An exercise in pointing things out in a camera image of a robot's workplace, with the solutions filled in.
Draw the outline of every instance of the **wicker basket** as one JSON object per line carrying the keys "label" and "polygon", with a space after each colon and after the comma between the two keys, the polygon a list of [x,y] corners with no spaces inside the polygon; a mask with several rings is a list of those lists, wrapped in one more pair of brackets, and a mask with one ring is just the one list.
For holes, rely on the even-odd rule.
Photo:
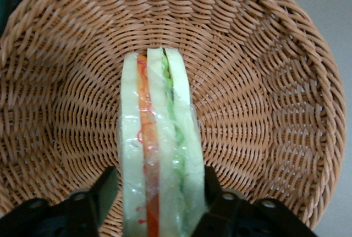
{"label": "wicker basket", "polygon": [[[0,212],[58,203],[118,166],[122,61],[157,46],[183,54],[221,184],[314,227],[341,168],[345,99],[293,0],[24,0],[1,38]],[[121,236],[121,194],[101,233]]]}

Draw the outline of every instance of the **orange carrot strip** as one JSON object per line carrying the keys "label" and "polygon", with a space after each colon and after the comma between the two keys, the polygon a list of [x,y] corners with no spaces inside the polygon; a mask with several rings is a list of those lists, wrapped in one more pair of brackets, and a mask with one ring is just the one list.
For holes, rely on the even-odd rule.
{"label": "orange carrot strip", "polygon": [[146,181],[146,210],[148,237],[159,236],[159,155],[155,115],[149,93],[147,58],[137,57],[137,91],[141,118],[141,135],[138,140],[143,144],[144,172]]}

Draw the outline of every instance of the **sandwich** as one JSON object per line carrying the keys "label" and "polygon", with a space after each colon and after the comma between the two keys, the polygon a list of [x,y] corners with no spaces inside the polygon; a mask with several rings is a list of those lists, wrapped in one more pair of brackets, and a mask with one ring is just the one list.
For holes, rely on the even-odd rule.
{"label": "sandwich", "polygon": [[125,56],[119,130],[124,236],[190,236],[206,211],[204,161],[177,49]]}

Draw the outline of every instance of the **plastic wrap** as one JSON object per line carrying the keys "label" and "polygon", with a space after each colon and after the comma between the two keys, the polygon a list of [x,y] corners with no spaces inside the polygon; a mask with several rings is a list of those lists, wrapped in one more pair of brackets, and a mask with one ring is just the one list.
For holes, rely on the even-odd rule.
{"label": "plastic wrap", "polygon": [[206,210],[204,161],[176,49],[125,57],[120,108],[124,236],[190,236]]}

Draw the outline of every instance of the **woven rattan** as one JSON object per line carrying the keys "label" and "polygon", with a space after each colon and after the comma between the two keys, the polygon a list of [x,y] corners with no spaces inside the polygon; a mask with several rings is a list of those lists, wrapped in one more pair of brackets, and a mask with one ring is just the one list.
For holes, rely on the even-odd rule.
{"label": "woven rattan", "polygon": [[[221,184],[316,225],[341,168],[345,99],[293,0],[24,0],[1,38],[0,212],[58,203],[118,166],[123,58],[158,46],[184,57]],[[101,233],[121,236],[121,194]]]}

